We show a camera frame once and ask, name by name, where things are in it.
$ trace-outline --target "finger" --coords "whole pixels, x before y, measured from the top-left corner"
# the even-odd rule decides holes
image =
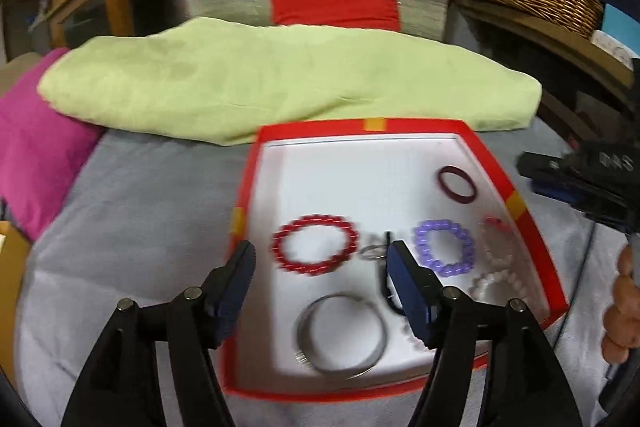
[[[640,288],[628,275],[619,276],[613,283],[613,302],[623,315],[640,319]]]
[[[609,363],[626,362],[626,357],[629,356],[629,350],[626,347],[619,346],[606,336],[600,344],[600,349],[602,350],[602,358]]]
[[[623,347],[640,347],[640,321],[626,317],[615,306],[604,314],[603,324],[607,336]]]
[[[633,269],[633,251],[629,245],[626,245],[626,247],[622,249],[622,252],[620,252],[620,257],[618,259],[618,272],[620,272],[620,275],[631,275]]]

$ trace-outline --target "metal bolt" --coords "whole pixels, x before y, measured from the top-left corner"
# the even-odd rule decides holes
[[[125,297],[118,301],[116,308],[118,309],[119,312],[123,312],[131,308],[134,304],[135,302],[133,301],[133,299],[129,299],[129,297]]]
[[[202,290],[199,286],[191,286],[184,291],[184,298],[188,301],[192,301],[193,299],[197,299],[202,295]]]
[[[513,308],[517,312],[523,312],[527,309],[527,305],[520,299],[511,299],[509,301],[509,306],[511,306],[511,308]]]
[[[442,290],[442,294],[447,299],[451,299],[452,301],[454,301],[458,297],[460,297],[460,290],[458,288],[456,288],[455,286],[446,286],[444,288],[444,290]]]

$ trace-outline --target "green blanket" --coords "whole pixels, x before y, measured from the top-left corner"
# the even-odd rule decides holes
[[[197,18],[150,37],[96,37],[54,64],[38,92],[79,120],[229,145],[300,120],[514,129],[529,124],[542,90],[482,55],[400,33]]]

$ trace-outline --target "tray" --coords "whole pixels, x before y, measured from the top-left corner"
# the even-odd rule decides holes
[[[474,180],[478,197],[473,203],[452,201],[438,187],[436,172],[446,165],[462,168]],[[464,182],[450,186],[462,193]],[[407,332],[405,319],[386,306],[375,262],[354,254],[334,272],[316,277],[278,267],[270,251],[273,233],[305,214],[344,216],[360,234],[358,249],[380,243],[389,230],[417,259],[413,229],[418,222],[450,219],[476,239],[482,219],[497,217],[513,231],[510,270],[526,287],[527,303],[543,328],[567,309],[558,274],[522,198],[465,123],[374,118],[267,126],[250,152],[232,215],[232,247],[241,239],[251,241],[257,266],[236,333],[223,346],[222,383],[228,393],[331,402],[391,396],[424,385],[434,352],[421,346]],[[445,232],[432,234],[436,257],[456,262],[460,246]],[[286,250],[300,261],[315,262],[335,253],[342,242],[337,230],[313,227],[296,232]],[[474,269],[442,281],[469,293],[481,276],[495,271],[476,245]],[[327,378],[295,356],[300,314],[321,296],[343,292],[373,303],[388,333],[380,361],[349,380]],[[503,293],[492,298],[506,302],[518,296]],[[374,349],[380,325],[361,315],[333,305],[313,332],[319,349],[338,366],[355,365]],[[476,353],[478,367],[486,363],[486,345],[478,343]]]

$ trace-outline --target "gray bed sheet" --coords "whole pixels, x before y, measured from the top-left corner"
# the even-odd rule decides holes
[[[561,155],[564,142],[541,121],[481,135],[526,200],[556,263],[566,295],[574,284],[589,222],[527,189],[517,175],[523,150]],[[172,299],[223,262],[230,210],[248,146],[218,147],[112,130],[78,177],[63,211],[34,245],[18,305],[18,389],[44,427],[60,424],[74,382],[122,296],[140,305]],[[598,227],[577,304],[558,355],[585,425],[604,383],[602,314],[625,239]],[[181,425],[168,352],[159,344],[168,425]],[[464,426],[475,425],[484,370],[472,378]],[[406,425],[417,393],[330,405],[270,403],[229,396],[238,426]]]

